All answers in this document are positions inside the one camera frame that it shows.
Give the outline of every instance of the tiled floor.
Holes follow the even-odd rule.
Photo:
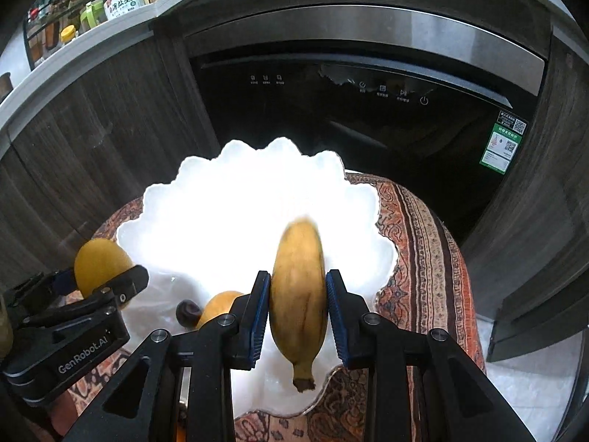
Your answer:
[[[485,357],[493,325],[477,319]],[[581,333],[531,354],[490,364],[487,376],[537,442],[551,442],[567,407],[581,351]]]

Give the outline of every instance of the yellow bottle cap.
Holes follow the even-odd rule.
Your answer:
[[[63,41],[64,43],[69,43],[70,41],[72,41],[75,37],[75,26],[74,25],[69,25],[66,26],[64,28],[64,30],[61,32],[61,41]]]

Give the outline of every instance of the metal bolt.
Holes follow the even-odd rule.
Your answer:
[[[168,338],[168,331],[165,329],[156,329],[151,333],[149,338],[153,342],[165,341]]]
[[[444,342],[446,339],[448,339],[448,333],[445,330],[440,329],[439,327],[432,329],[431,335],[432,338],[435,339],[435,341],[439,342]]]
[[[220,326],[231,326],[235,322],[235,316],[233,314],[221,314],[217,322]]]
[[[381,317],[376,312],[369,312],[364,314],[364,322],[371,326],[378,326],[381,323]]]

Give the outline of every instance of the yellow fruit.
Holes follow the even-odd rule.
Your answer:
[[[133,267],[133,261],[117,243],[92,239],[85,243],[74,261],[74,275],[84,298],[113,277]]]
[[[221,314],[228,313],[231,310],[233,301],[242,295],[243,294],[238,291],[225,291],[217,294],[213,299],[208,301],[208,304],[204,307],[202,316],[200,317],[198,324],[196,324],[196,328],[200,329],[211,319],[214,319]]]
[[[319,233],[309,219],[299,219],[282,235],[270,282],[272,337],[293,365],[299,392],[315,389],[311,369],[325,339],[327,305]]]

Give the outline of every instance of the round table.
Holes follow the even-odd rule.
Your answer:
[[[465,352],[485,370],[476,329],[475,309],[466,265],[458,245],[423,201],[390,180],[367,174],[346,173],[352,184],[367,183],[378,190],[381,214],[379,231],[391,239],[399,252],[398,265],[376,297],[376,310],[402,329],[425,333],[443,327]],[[142,212],[136,199],[113,214],[94,237],[116,239],[123,222]],[[117,351],[79,380],[70,393],[80,413],[112,374],[127,359]],[[408,368],[413,408],[413,440],[419,441],[419,413],[415,407],[416,379]],[[239,442],[360,442],[366,416],[367,370],[338,368],[319,402],[307,413],[276,417],[263,411],[235,420]]]

